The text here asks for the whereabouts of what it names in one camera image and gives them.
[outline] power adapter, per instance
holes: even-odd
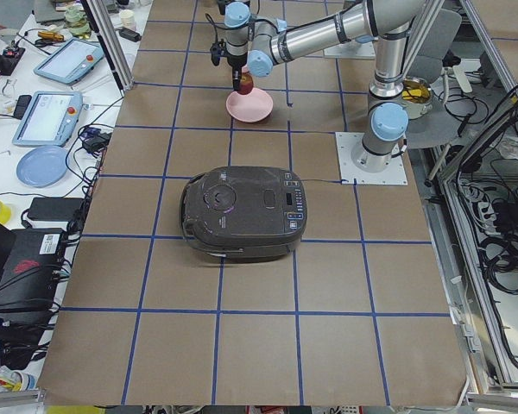
[[[497,214],[495,220],[497,231],[508,233],[518,227],[518,203],[502,201],[493,203],[493,208]]]
[[[134,30],[130,30],[129,28],[121,28],[119,30],[119,35],[123,37],[124,39],[128,39],[129,41],[137,42],[142,37],[138,32],[135,32]]]
[[[83,148],[89,154],[97,153],[98,151],[107,148],[110,144],[111,132],[101,133],[97,135],[92,135],[88,139],[83,141]]]

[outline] blue tape grid line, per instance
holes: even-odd
[[[145,86],[156,86],[160,88],[176,88],[177,85],[172,84],[161,84],[156,82],[142,82],[142,81],[135,81],[135,85],[145,85]],[[224,86],[205,86],[205,85],[182,85],[183,89],[206,89],[206,90],[217,90],[217,91],[232,91],[232,88],[224,87]],[[305,92],[305,93],[326,93],[326,94],[332,94],[332,95],[368,95],[368,92],[362,92],[362,91],[342,91],[341,89],[339,91],[327,91],[327,90],[321,90],[321,89],[290,89],[288,86],[286,89],[278,89],[278,88],[263,88],[265,91],[272,91],[272,92],[286,92],[287,95],[289,95],[289,92]]]
[[[181,235],[105,235],[94,233],[83,233],[84,237],[104,238],[104,239],[167,239],[167,240],[184,240]],[[328,244],[402,244],[402,245],[423,245],[431,246],[430,241],[422,240],[333,240],[333,239],[303,239],[302,243],[328,243]]]
[[[372,323],[374,324],[374,335],[376,337],[376,348],[378,351],[378,361],[380,362],[380,374],[382,376],[383,393],[384,393],[384,397],[386,399],[386,405],[391,405],[391,399],[389,398],[388,380],[386,378],[386,370],[383,365],[382,344],[380,343],[380,331],[378,329],[378,321],[376,319],[376,307],[374,305],[374,294],[372,292],[372,283],[370,281],[369,259],[368,259],[368,255],[367,255],[367,251],[366,251],[366,243],[364,240],[363,219],[362,219],[362,215],[361,215],[361,204],[359,203],[357,181],[355,181],[355,183],[353,184],[353,194],[355,196],[355,205],[357,207],[357,220],[358,220],[358,225],[359,225],[359,234],[361,235],[361,246],[363,248],[364,271],[366,273],[366,281],[367,281],[367,286],[369,288],[370,308],[372,309]]]
[[[217,309],[215,310],[215,348],[213,349],[213,378],[211,391],[211,405],[215,405],[217,401],[217,372],[218,372],[218,341],[221,330],[221,307],[223,300],[223,278],[224,278],[224,258],[221,259],[220,269],[218,271],[218,293],[217,293]]]
[[[200,315],[275,315],[300,317],[450,317],[444,312],[344,312],[330,310],[217,310],[217,309],[162,309],[162,308],[96,308],[63,306],[66,312],[112,312],[112,313],[196,313]]]
[[[297,383],[300,394],[300,405],[305,405],[303,397],[303,370],[301,368],[301,333],[300,333],[300,300],[297,280],[297,254],[292,252],[292,265],[294,267],[294,302],[295,302],[295,348],[297,352]]]
[[[518,41],[518,38],[515,37],[492,37],[493,41]]]
[[[196,10],[197,9],[198,9],[198,2],[196,2],[194,4],[193,20],[195,20]],[[185,57],[184,57],[184,65],[182,67],[182,74],[180,75],[179,92],[178,92],[178,95],[177,95],[176,106],[174,108],[174,115],[173,115],[173,122],[172,122],[173,127],[176,124],[176,116],[178,115],[178,112],[179,112],[180,97],[182,95],[182,84],[184,83],[184,76],[185,76],[185,73],[186,73],[186,65],[187,65],[187,62],[188,62],[188,50],[190,49],[190,41],[192,39],[192,32],[193,32],[193,23],[190,26],[190,33],[188,35],[188,42],[186,44],[186,54],[185,54]],[[126,375],[125,375],[125,381],[124,381],[124,387],[123,387],[123,396],[121,397],[121,405],[126,405],[127,394],[129,392],[130,375],[131,375],[131,372],[132,372],[132,363],[133,363],[133,360],[134,360],[134,355],[135,355],[135,350],[136,350],[136,342],[137,342],[137,339],[138,339],[138,329],[140,327],[140,316],[142,314],[144,295],[145,295],[145,292],[146,292],[146,284],[147,284],[148,275],[149,275],[149,267],[150,267],[150,263],[151,263],[152,253],[154,251],[155,233],[157,231],[157,225],[158,225],[158,222],[159,222],[159,216],[160,216],[160,212],[161,212],[161,201],[163,199],[163,193],[164,193],[164,189],[165,189],[165,182],[166,182],[166,178],[165,177],[167,176],[167,167],[168,167],[168,162],[169,162],[169,156],[171,154],[171,147],[173,145],[173,135],[174,135],[174,129],[171,129],[171,135],[169,137],[169,144],[168,144],[168,149],[167,149],[167,156],[165,157],[165,164],[163,166],[163,178],[161,179],[161,187],[160,187],[159,197],[158,197],[158,201],[157,201],[157,206],[156,206],[156,209],[155,209],[154,227],[152,229],[151,240],[150,240],[150,243],[149,243],[148,258],[147,258],[147,261],[146,261],[146,267],[145,267],[145,270],[144,270],[144,277],[143,277],[143,280],[142,280],[142,288],[141,288],[141,291],[140,291],[140,299],[138,301],[138,310],[136,312],[135,329],[134,329],[133,336],[132,336],[132,343],[130,345],[129,361],[128,361],[128,364],[127,364],[127,372],[126,372]]]

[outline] table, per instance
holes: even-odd
[[[140,32],[145,28],[150,7],[151,6],[135,8],[136,25]],[[115,26],[120,26],[118,15],[112,15],[112,22]],[[31,15],[20,29],[20,33],[23,34],[27,30],[39,27],[40,25],[35,22],[34,17]],[[37,39],[36,32],[30,31],[28,38],[31,41]],[[128,61],[132,60],[132,63],[134,63],[139,43],[127,41],[122,38],[119,40]],[[32,95],[36,91],[80,91],[83,94],[85,108],[80,114],[78,127],[94,121],[100,113],[112,104],[113,106],[107,110],[98,121],[106,125],[115,125],[120,108],[120,102],[115,102],[122,98],[122,94],[118,90],[111,76],[110,68],[105,60],[100,61],[92,72],[71,87],[34,75],[33,68],[46,58],[46,54],[32,47],[24,40],[20,41],[19,46],[26,47],[26,52],[20,60],[19,65],[14,70],[12,76],[0,78],[0,113],[4,113],[5,111],[4,104],[8,101],[15,102],[15,99],[22,94]],[[47,50],[51,53],[54,49],[49,47]],[[6,79],[15,80],[15,91],[11,92],[12,97],[5,97],[2,93]],[[16,147],[11,144],[11,138],[13,138],[18,125],[18,120],[0,118],[0,200],[12,209],[12,217],[7,223],[9,229],[19,229],[22,227],[21,213],[30,206],[35,194],[47,197],[61,197],[73,188],[74,191],[70,193],[69,197],[82,197],[84,194],[80,179],[70,172],[57,183],[38,189],[29,187],[17,179],[16,165],[21,157],[32,149]],[[66,143],[65,147],[70,148],[72,145],[74,145],[75,150],[80,147],[80,143],[75,141],[75,137],[72,137],[72,139]],[[97,160],[85,151],[77,152],[76,156],[78,163],[83,169],[88,166],[95,166],[97,163]],[[73,162],[73,152],[70,155],[69,162],[71,168],[77,171],[77,167]],[[68,248],[66,257],[71,259],[73,254],[74,248]],[[59,284],[56,298],[61,301],[64,294],[65,284]],[[49,341],[50,337],[51,333],[45,333],[41,343]],[[41,373],[42,363],[43,361],[31,362],[25,371],[38,377]]]
[[[291,25],[327,11],[261,3]],[[277,66],[256,79],[273,113],[241,123],[205,12],[219,20],[196,0],[150,11],[39,381],[47,401],[455,405],[464,361],[408,161],[407,186],[337,183],[333,132],[364,129],[372,62]],[[225,165],[306,181],[295,253],[238,263],[185,244],[183,185]]]

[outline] wire bundle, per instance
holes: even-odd
[[[511,105],[508,110],[505,110],[501,115],[496,116],[497,111],[502,105],[510,101]],[[502,317],[497,308],[497,301],[494,298],[491,287],[511,295],[518,295],[517,287],[508,287],[501,282],[503,273],[518,272],[518,235],[515,233],[517,226],[500,234],[491,232],[491,226],[488,227],[488,220],[484,220],[484,216],[476,214],[480,202],[487,202],[488,205],[494,206],[496,203],[505,203],[508,201],[518,203],[518,186],[511,188],[504,177],[495,169],[493,163],[497,160],[492,160],[490,166],[496,173],[497,179],[474,179],[474,173],[471,172],[471,179],[463,179],[465,168],[468,166],[468,161],[476,157],[483,159],[490,152],[495,150],[496,145],[500,142],[505,132],[512,128],[518,135],[516,124],[518,122],[518,85],[509,91],[505,97],[499,102],[494,110],[486,116],[486,123],[482,130],[478,133],[476,140],[474,140],[469,153],[465,154],[458,163],[458,169],[454,177],[454,185],[458,194],[458,201],[468,218],[468,223],[471,227],[471,233],[478,246],[479,266],[483,274],[486,291],[490,299],[491,308],[495,314],[497,323],[499,325],[500,336],[502,338],[502,345],[509,357],[511,363],[518,369],[518,357],[513,353],[509,345],[506,329],[502,322]],[[491,132],[489,139],[485,140],[487,134]],[[498,185],[499,188],[506,191],[506,195],[502,196],[496,187],[483,187],[480,183],[487,183],[490,185]],[[491,192],[496,191],[498,196],[492,197]],[[500,252],[489,257],[486,248],[494,244],[500,247]]]

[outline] small container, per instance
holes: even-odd
[[[403,80],[401,106],[405,108],[408,119],[417,119],[427,114],[433,107],[433,93],[430,85],[421,78]]]
[[[119,12],[119,17],[121,18],[121,24],[123,24],[124,28],[129,28],[130,30],[136,31],[136,22],[135,22],[135,12],[132,10],[121,10]]]
[[[68,7],[65,13],[66,26],[69,32],[80,39],[89,39],[91,35],[90,24],[86,14],[77,6]]]

